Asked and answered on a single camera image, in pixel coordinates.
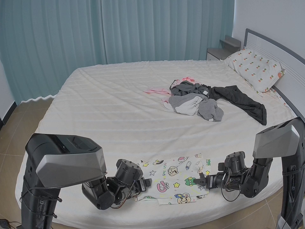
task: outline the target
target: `pillowcase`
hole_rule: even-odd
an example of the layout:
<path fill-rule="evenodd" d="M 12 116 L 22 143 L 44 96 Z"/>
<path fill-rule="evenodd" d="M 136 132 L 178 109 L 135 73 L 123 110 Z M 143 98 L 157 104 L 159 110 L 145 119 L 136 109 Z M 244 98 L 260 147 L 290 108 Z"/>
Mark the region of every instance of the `pillowcase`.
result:
<path fill-rule="evenodd" d="M 230 55 L 224 63 L 244 78 L 258 94 L 268 91 L 285 73 L 279 62 L 248 48 Z"/>

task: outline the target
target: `mattress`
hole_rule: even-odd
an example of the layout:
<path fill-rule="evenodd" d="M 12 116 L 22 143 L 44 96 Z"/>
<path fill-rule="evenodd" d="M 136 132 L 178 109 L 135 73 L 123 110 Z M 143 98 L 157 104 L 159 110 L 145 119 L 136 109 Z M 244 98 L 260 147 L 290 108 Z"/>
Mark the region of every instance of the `mattress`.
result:
<path fill-rule="evenodd" d="M 209 86 L 237 85 L 249 97 L 265 105 L 267 126 L 242 109 L 218 100 L 221 122 L 171 112 L 158 94 L 143 90 L 150 86 L 168 88 L 174 79 L 191 76 Z M 120 158 L 155 160 L 202 153 L 223 162 L 234 151 L 245 151 L 246 166 L 252 165 L 255 134 L 268 126 L 292 119 L 275 93 L 264 97 L 221 61 L 160 61 L 96 65 L 75 70 L 53 100 L 37 133 L 80 135 L 103 147 L 109 176 Z M 16 199 L 22 190 L 27 154 L 16 184 Z M 97 228 L 184 228 L 202 224 L 257 203 L 282 186 L 281 159 L 275 158 L 268 186 L 256 197 L 234 202 L 223 199 L 220 190 L 183 205 L 159 205 L 157 201 L 128 200 L 120 209 L 98 210 L 87 200 L 81 185 L 61 189 L 56 223 L 81 229 Z"/>

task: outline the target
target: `curtain fold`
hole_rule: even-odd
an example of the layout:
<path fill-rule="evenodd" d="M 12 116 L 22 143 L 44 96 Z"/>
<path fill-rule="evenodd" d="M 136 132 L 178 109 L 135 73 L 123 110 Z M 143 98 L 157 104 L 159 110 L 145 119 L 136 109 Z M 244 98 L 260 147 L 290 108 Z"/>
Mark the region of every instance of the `curtain fold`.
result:
<path fill-rule="evenodd" d="M 234 0 L 101 0 L 107 63 L 205 60 L 232 35 Z"/>
<path fill-rule="evenodd" d="M 0 0 L 0 53 L 17 104 L 106 64 L 101 0 Z"/>

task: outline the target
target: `tile floor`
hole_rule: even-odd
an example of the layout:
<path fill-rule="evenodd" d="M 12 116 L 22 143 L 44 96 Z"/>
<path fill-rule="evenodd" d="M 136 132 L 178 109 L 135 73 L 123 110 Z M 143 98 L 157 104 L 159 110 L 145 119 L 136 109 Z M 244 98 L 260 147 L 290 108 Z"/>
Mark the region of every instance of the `tile floor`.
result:
<path fill-rule="evenodd" d="M 0 130 L 0 219 L 21 221 L 21 210 L 15 199 L 15 185 L 24 156 L 24 147 L 35 132 L 52 98 L 20 104 L 8 123 Z M 192 229 L 274 229 L 281 210 L 282 189 L 248 208 Z M 53 223 L 54 229 L 73 227 Z"/>

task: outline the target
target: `gray star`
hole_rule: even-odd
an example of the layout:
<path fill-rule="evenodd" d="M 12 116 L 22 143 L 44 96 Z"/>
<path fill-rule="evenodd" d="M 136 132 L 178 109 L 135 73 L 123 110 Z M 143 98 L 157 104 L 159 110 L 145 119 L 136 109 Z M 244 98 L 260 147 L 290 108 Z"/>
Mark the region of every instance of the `gray star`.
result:
<path fill-rule="evenodd" d="M 155 173 L 156 173 L 156 171 L 150 171 L 150 176 L 154 176 L 155 175 Z"/>
<path fill-rule="evenodd" d="M 206 187 L 205 186 L 200 186 L 200 187 L 198 187 L 199 189 L 200 189 L 200 191 L 202 190 L 202 189 L 205 189 Z"/>

